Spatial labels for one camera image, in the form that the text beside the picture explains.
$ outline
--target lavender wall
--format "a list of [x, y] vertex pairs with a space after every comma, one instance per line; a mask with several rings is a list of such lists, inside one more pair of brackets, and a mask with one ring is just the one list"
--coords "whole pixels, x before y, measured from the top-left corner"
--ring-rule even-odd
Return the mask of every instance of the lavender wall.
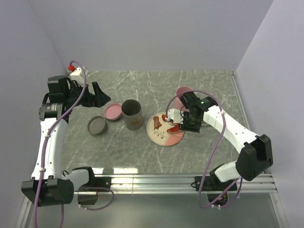
[[29, 0], [64, 65], [236, 70], [273, 0]]
[[47, 78], [65, 73], [30, 4], [0, 1], [0, 223], [16, 223], [37, 158]]
[[272, 139], [271, 171], [290, 228], [304, 222], [303, 9], [303, 0], [275, 0], [236, 76], [251, 128]]

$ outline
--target cable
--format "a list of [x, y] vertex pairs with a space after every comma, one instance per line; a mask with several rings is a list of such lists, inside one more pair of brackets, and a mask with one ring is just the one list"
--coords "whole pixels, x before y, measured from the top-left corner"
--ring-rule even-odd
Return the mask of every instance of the cable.
[[180, 108], [180, 116], [181, 116], [181, 117], [183, 117], [183, 115], [181, 114], [181, 110], [182, 110], [183, 107]]
[[[172, 103], [172, 101], [176, 98], [176, 97], [178, 97], [178, 96], [180, 96], [180, 95], [183, 95], [184, 93], [190, 93], [190, 92], [197, 92], [197, 93], [201, 93], [201, 94], [205, 94], [205, 95], [207, 95], [207, 96], [209, 96], [209, 97], [211, 97], [216, 103], [217, 103], [217, 105], [218, 105], [218, 107], [219, 107], [219, 109], [220, 109], [220, 111], [222, 111], [223, 110], [223, 107], [222, 107], [222, 105], [220, 104], [220, 102], [217, 100], [217, 98], [216, 97], [214, 97], [213, 95], [211, 95], [211, 94], [209, 94], [209, 93], [207, 93], [207, 92], [203, 92], [203, 91], [200, 91], [200, 90], [190, 90], [190, 91], [186, 91], [186, 92], [182, 92], [182, 93], [179, 93], [179, 94], [177, 94], [177, 95], [175, 95], [170, 101], [169, 101], [169, 103], [168, 103], [168, 105], [167, 105], [167, 108], [166, 108], [166, 116], [168, 117], [168, 110], [169, 110], [169, 106], [170, 106], [170, 104]], [[213, 150], [212, 150], [212, 153], [210, 154], [210, 156], [209, 156], [209, 158], [208, 158], [208, 161], [207, 161], [207, 164], [206, 164], [206, 167], [205, 167], [205, 170], [204, 170], [204, 173], [203, 173], [203, 176], [202, 176], [202, 178], [201, 178], [201, 181], [200, 181], [200, 184], [199, 184], [199, 206], [201, 207], [201, 208], [208, 208], [208, 207], [210, 207], [210, 206], [212, 206], [216, 201], [218, 201], [219, 200], [219, 198], [221, 198], [236, 182], [237, 182], [237, 180], [238, 179], [236, 179], [236, 180], [234, 180], [221, 194], [219, 194], [212, 202], [210, 202], [209, 204], [207, 204], [207, 205], [202, 205], [201, 204], [201, 192], [202, 192], [202, 189], [203, 189], [203, 183], [204, 183], [204, 181], [205, 181], [205, 178], [206, 178], [206, 175], [207, 175], [207, 171], [208, 171], [208, 167], [210, 166], [210, 163], [211, 163], [211, 159], [212, 159], [212, 157], [213, 157], [213, 155], [214, 155], [214, 153], [215, 153], [215, 150], [217, 149], [217, 147], [219, 146], [219, 143], [220, 143], [220, 141], [223, 139], [223, 137], [224, 137], [224, 132], [225, 132], [225, 129], [226, 129], [226, 119], [225, 119], [225, 114], [224, 113], [222, 113], [222, 118], [223, 118], [223, 129], [222, 129], [222, 131], [221, 131], [221, 133], [220, 133], [220, 136], [219, 136], [219, 138], [218, 138], [218, 141], [217, 141], [217, 143], [215, 144], [215, 146], [214, 146], [214, 148], [213, 148]], [[234, 197], [234, 199], [230, 202], [230, 203], [232, 203], [237, 197], [238, 197], [238, 194], [239, 194], [239, 192], [240, 192], [240, 189], [241, 189], [241, 186], [242, 186], [242, 179], [241, 179], [241, 182], [240, 182], [240, 186], [239, 186], [239, 188], [238, 188], [238, 191], [237, 191], [237, 194], [236, 194], [236, 196]]]
[[63, 170], [63, 171], [62, 171], [62, 175], [63, 175], [64, 177], [66, 176], [66, 175], [65, 175], [65, 172], [67, 173], [67, 175], [69, 175], [69, 174], [70, 174], [68, 171]]
[[81, 187], [81, 188], [82, 189], [106, 190], [106, 191], [109, 191], [109, 192], [112, 193], [112, 198], [111, 198], [110, 202], [108, 202], [106, 205], [104, 205], [104, 206], [102, 206], [100, 208], [87, 208], [87, 207], [81, 205], [81, 207], [84, 208], [84, 209], [86, 209], [86, 210], [101, 210], [101, 209], [104, 209], [107, 206], [109, 206], [112, 203], [112, 201], [114, 200], [114, 192], [111, 189], [102, 188], [102, 187]]
[[[48, 143], [48, 139], [52, 133], [52, 131], [54, 130], [54, 128], [56, 127], [56, 125], [59, 123], [60, 120], [62, 120], [64, 117], [66, 117], [71, 111], [72, 109], [79, 103], [80, 99], [82, 98], [82, 96], [85, 93], [86, 90], [86, 73], [84, 68], [82, 67], [82, 65], [76, 61], [76, 60], [72, 60], [70, 62], [70, 65], [72, 63], [76, 63], [77, 65], [79, 65], [79, 67], [81, 68], [83, 74], [84, 74], [84, 86], [81, 90], [81, 93], [79, 95], [79, 97], [77, 98], [77, 100], [74, 102], [74, 104], [65, 112], [61, 115], [61, 117], [59, 117], [54, 123], [53, 125], [49, 128], [49, 130], [47, 131], [47, 135], [44, 139], [43, 142], [43, 146], [42, 146], [42, 153], [41, 153], [41, 169], [42, 171], [40, 171], [40, 177], [39, 177], [39, 181], [38, 181], [38, 186], [37, 186], [37, 191], [36, 191], [36, 196], [35, 196], [35, 202], [34, 202], [34, 228], [38, 228], [37, 225], [37, 208], [38, 208], [38, 201], [39, 201], [39, 194], [40, 194], [40, 190], [41, 190], [41, 184], [43, 181], [43, 177], [44, 177], [44, 166], [45, 166], [45, 157], [46, 157], [46, 150], [47, 150], [47, 143]], [[63, 225], [63, 216], [64, 216], [64, 206], [61, 206], [61, 223], [60, 223], [60, 228], [62, 228]]]

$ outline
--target marble table surface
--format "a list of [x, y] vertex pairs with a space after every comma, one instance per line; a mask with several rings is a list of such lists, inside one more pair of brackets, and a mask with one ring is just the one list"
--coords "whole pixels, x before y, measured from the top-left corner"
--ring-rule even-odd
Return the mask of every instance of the marble table surface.
[[[229, 115], [245, 125], [229, 71], [89, 72], [87, 82], [90, 91], [93, 81], [97, 81], [112, 100], [102, 108], [76, 107], [72, 111], [64, 137], [62, 170], [91, 166], [95, 173], [104, 174], [203, 172], [219, 137], [219, 133], [212, 127], [203, 128], [200, 133], [186, 132], [179, 143], [168, 147], [153, 143], [147, 135], [148, 120], [165, 111], [179, 86], [189, 86], [213, 94]], [[87, 124], [91, 118], [104, 116], [106, 106], [112, 103], [122, 104], [127, 99], [136, 99], [142, 105], [144, 123], [141, 129], [129, 131], [121, 118], [116, 122], [107, 121], [108, 129], [102, 135], [90, 135]], [[223, 139], [209, 170], [234, 161], [237, 157], [235, 148]]]

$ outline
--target metal frame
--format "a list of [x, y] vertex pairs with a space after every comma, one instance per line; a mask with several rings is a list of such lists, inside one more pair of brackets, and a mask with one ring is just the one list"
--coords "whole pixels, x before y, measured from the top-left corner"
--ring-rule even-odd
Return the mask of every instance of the metal frame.
[[275, 210], [275, 215], [277, 218], [277, 221], [279, 223], [280, 228], [288, 228], [288, 223], [282, 208], [282, 204], [279, 198], [279, 194], [277, 192], [271, 193], [270, 198], [272, 201], [272, 205]]
[[[194, 182], [195, 176], [201, 173], [187, 174], [118, 174], [102, 175], [96, 177], [111, 177], [111, 189], [116, 194], [197, 194], [195, 188], [190, 184]], [[276, 192], [276, 186], [271, 174], [261, 174], [252, 181], [243, 181], [241, 193], [271, 193]], [[203, 193], [221, 193], [221, 191], [208, 191]], [[90, 195], [96, 194], [95, 191], [76, 191], [74, 194]]]
[[244, 109], [244, 106], [243, 106], [243, 103], [242, 103], [242, 99], [241, 99], [241, 96], [238, 92], [238, 87], [237, 87], [237, 83], [236, 83], [236, 80], [234, 78], [234, 71], [231, 71], [230, 72], [230, 77], [231, 77], [231, 81], [232, 81], [232, 85], [234, 87], [234, 90], [236, 91], [236, 94], [237, 94], [237, 100], [238, 100], [238, 103], [239, 103], [239, 107], [241, 109], [241, 113], [243, 115], [243, 119], [245, 121], [245, 127], [250, 130], [250, 126], [249, 126], [249, 122], [248, 122], [248, 119], [247, 119], [247, 116], [246, 116], [246, 113], [245, 113], [245, 109]]

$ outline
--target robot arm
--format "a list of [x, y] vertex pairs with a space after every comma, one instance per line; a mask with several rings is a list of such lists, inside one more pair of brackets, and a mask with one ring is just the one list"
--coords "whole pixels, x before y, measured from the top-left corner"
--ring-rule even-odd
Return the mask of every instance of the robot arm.
[[179, 130], [199, 133], [203, 121], [221, 132], [223, 129], [221, 115], [222, 113], [225, 115], [224, 137], [236, 148], [239, 157], [236, 161], [222, 164], [210, 172], [210, 175], [215, 174], [220, 182], [240, 177], [251, 181], [273, 164], [271, 141], [266, 135], [258, 136], [224, 111], [221, 112], [217, 103], [210, 97], [199, 99], [193, 92], [189, 92], [180, 100], [189, 111], [171, 109], [166, 118], [167, 121], [179, 122]]
[[[79, 97], [82, 86], [65, 76], [50, 77], [47, 82], [49, 93], [43, 99], [39, 110], [41, 120], [41, 138], [39, 153], [30, 181], [24, 181], [21, 185], [22, 192], [34, 203], [41, 172], [42, 146], [45, 136], [53, 123], [68, 110]], [[93, 82], [95, 94], [91, 94], [86, 85], [85, 93], [77, 105], [84, 107], [102, 107], [111, 100], [99, 88], [97, 82]], [[67, 129], [70, 113], [59, 121], [49, 136], [46, 148], [44, 177], [39, 194], [39, 206], [58, 205], [70, 203], [73, 199], [74, 189], [82, 185], [92, 185], [94, 172], [91, 167], [77, 168], [69, 175], [61, 178], [61, 152], [63, 139]]]

